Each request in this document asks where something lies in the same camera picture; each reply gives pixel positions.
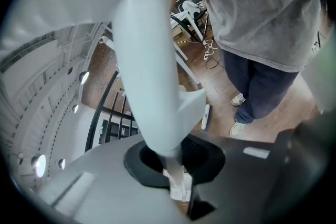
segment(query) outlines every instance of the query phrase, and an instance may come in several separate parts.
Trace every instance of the wooden floor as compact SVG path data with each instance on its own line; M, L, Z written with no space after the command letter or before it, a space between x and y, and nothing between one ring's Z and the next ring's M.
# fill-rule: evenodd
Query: wooden floor
M204 88L207 93L207 103L211 105L211 117L208 121L206 131L209 134L228 136L231 125L234 123L234 116L237 108L231 105L231 99L238 94L237 90L229 81L224 69L219 65L211 70L205 68L203 60L204 48L201 44L189 43L182 48L188 56L186 62L190 69L200 79L201 85L197 86L183 69L178 67L180 84L184 85L187 91ZM219 60L217 50L214 58ZM89 67L90 77L83 90L83 103L96 109L101 95L116 70L116 57L114 52L105 44L99 44L93 54ZM116 93L114 88L106 102L106 107L111 107ZM122 99L119 98L116 108L120 111ZM314 99L299 75L289 89L285 98L270 115L257 120L246 126L246 136L240 137L245 140L273 142L277 134L284 129L297 126L301 121L307 120L316 113Z

